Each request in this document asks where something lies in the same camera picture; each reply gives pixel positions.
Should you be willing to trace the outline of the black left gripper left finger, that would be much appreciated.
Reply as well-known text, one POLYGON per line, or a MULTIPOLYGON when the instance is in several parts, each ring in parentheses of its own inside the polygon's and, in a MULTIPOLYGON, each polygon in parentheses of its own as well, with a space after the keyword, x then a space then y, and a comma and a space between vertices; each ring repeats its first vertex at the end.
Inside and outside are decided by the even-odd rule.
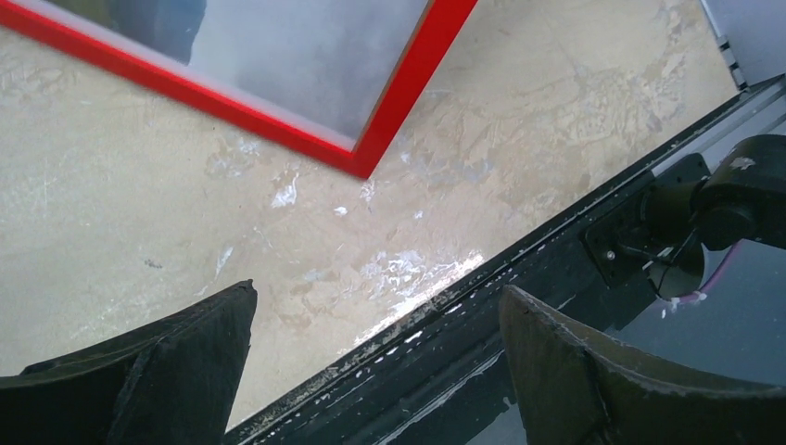
POLYGON ((1 380, 5 444, 219 444, 258 294, 241 281, 1 380))

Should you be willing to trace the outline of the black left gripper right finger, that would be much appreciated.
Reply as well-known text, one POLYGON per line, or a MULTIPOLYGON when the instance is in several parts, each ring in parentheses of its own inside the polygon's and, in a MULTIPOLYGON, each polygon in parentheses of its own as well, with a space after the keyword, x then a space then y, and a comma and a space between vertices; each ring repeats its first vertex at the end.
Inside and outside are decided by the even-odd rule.
POLYGON ((517 286, 500 329, 531 444, 781 444, 785 390, 639 350, 517 286))

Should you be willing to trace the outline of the red wooden picture frame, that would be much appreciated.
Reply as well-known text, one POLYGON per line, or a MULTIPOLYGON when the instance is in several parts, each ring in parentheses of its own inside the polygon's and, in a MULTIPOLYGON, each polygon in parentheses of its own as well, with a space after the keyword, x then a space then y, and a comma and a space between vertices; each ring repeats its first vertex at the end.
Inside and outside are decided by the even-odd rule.
POLYGON ((462 26, 471 1, 424 1, 426 10, 362 130, 356 146, 341 150, 323 139, 265 115, 203 83, 75 30, 31 8, 33 1, 5 1, 2 24, 71 56, 197 108, 232 125, 358 178, 371 175, 462 26))

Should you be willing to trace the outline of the landscape photo print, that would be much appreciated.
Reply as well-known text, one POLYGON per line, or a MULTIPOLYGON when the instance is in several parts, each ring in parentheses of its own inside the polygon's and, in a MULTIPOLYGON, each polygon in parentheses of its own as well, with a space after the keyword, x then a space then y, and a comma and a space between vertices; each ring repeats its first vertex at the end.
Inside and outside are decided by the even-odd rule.
POLYGON ((353 149, 424 1, 33 1, 75 30, 353 149))

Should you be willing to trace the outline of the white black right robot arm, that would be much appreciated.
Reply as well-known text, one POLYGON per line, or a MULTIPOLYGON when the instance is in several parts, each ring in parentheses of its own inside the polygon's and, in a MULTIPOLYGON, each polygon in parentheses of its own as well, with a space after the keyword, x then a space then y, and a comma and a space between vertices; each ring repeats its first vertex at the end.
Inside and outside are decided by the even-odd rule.
POLYGON ((652 237, 668 245, 690 235, 711 251, 741 240, 785 248, 785 136, 741 140, 706 179, 656 186, 640 202, 652 237))

